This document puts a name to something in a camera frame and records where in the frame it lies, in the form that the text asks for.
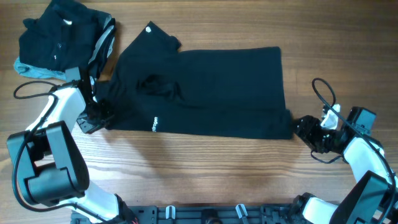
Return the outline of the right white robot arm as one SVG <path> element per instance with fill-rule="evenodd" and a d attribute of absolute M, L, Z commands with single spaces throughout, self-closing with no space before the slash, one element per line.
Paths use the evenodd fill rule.
<path fill-rule="evenodd" d="M 354 107 L 341 129 L 332 110 L 323 119 L 307 115 L 294 120 L 294 133 L 311 152 L 336 153 L 351 167 L 356 185 L 339 205 L 299 195 L 292 213 L 310 223 L 397 223 L 397 177 L 381 143 L 370 137 L 375 119 L 375 113 Z"/>

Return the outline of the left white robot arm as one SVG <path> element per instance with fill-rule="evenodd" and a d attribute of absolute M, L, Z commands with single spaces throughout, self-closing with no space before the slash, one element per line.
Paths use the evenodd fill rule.
<path fill-rule="evenodd" d="M 12 188 L 18 203 L 37 213 L 69 208 L 92 223 L 135 222 L 135 214 L 116 194 L 90 180 L 72 130 L 84 115 L 101 117 L 91 84 L 53 84 L 49 101 L 25 130 L 7 139 L 13 163 Z"/>

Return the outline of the dark green polo shirt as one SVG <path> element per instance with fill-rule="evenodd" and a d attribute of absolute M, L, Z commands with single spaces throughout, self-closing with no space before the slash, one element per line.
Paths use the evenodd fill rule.
<path fill-rule="evenodd" d="M 119 56 L 96 98 L 109 129 L 248 139 L 290 139 L 281 50 L 180 50 L 150 22 Z"/>

